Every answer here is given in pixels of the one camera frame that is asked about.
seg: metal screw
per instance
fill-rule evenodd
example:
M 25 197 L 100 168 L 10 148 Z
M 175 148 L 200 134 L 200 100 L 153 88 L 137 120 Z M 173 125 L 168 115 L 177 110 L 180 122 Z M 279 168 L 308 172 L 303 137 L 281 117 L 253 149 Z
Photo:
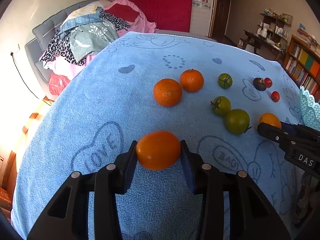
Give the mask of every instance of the metal screw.
M 113 171 L 115 168 L 116 168 L 116 166 L 113 163 L 107 165 L 108 171 Z
M 247 173 L 245 171 L 239 171 L 238 172 L 239 177 L 245 178 L 247 176 Z
M 209 163 L 204 163 L 202 164 L 202 169 L 208 171 L 211 169 L 211 165 Z
M 71 177 L 72 178 L 77 178 L 77 177 L 79 177 L 80 176 L 80 172 L 79 171 L 74 171 L 73 173 L 71 173 Z

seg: red plastic bag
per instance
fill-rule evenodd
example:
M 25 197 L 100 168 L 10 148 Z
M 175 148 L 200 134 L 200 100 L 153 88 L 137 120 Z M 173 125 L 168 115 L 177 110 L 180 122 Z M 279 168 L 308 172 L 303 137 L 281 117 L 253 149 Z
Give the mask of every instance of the red plastic bag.
M 52 73 L 48 85 L 49 91 L 53 96 L 58 96 L 69 83 L 70 80 L 67 77 Z

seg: gray couch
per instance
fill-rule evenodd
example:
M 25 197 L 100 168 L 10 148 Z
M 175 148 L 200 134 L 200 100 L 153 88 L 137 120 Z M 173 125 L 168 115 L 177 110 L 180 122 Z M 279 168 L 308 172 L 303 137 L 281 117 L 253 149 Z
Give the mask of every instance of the gray couch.
M 53 96 L 49 92 L 48 84 L 53 73 L 50 69 L 44 69 L 43 63 L 39 61 L 39 58 L 43 54 L 43 52 L 47 49 L 51 39 L 53 38 L 54 34 L 63 23 L 63 21 L 67 18 L 67 16 L 72 13 L 74 10 L 77 10 L 81 7 L 86 6 L 87 4 L 94 2 L 97 0 L 88 0 L 83 1 L 80 3 L 76 3 L 64 10 L 61 10 L 55 15 L 52 15 L 50 18 L 45 20 L 43 23 L 38 25 L 32 30 L 32 33 L 35 35 L 35 38 L 32 41 L 29 41 L 25 45 L 26 53 L 32 67 L 33 72 L 36 75 L 36 78 L 43 89 L 45 95 L 51 99 L 56 100 L 57 96 Z M 194 33 L 182 33 L 176 31 L 165 31 L 165 30 L 158 30 L 156 33 L 162 34 L 172 34 L 172 35 L 180 35 L 180 36 L 187 36 L 187 37 L 195 37 L 203 40 L 213 41 L 213 39 L 205 37 L 203 35 L 194 34 Z

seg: door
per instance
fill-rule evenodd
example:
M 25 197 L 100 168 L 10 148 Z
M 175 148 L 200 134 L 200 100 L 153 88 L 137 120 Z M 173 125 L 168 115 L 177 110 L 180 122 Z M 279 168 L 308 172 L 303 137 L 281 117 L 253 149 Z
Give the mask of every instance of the door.
M 226 32 L 229 8 L 231 0 L 217 0 L 216 13 L 214 17 L 212 38 L 222 42 Z

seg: green tomato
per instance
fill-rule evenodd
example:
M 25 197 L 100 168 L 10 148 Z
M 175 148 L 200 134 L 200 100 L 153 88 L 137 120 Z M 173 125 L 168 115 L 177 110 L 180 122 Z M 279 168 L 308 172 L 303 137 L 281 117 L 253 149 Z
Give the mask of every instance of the green tomato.
M 242 109 L 233 109 L 226 115 L 225 126 L 227 130 L 235 135 L 240 135 L 249 129 L 250 117 Z
M 219 116 L 225 116 L 231 110 L 231 103 L 228 98 L 220 96 L 211 101 L 213 112 Z
M 231 76 L 229 74 L 227 74 L 227 73 L 222 73 L 218 77 L 218 84 L 223 89 L 228 89 L 229 87 L 232 86 L 232 78 L 231 78 Z

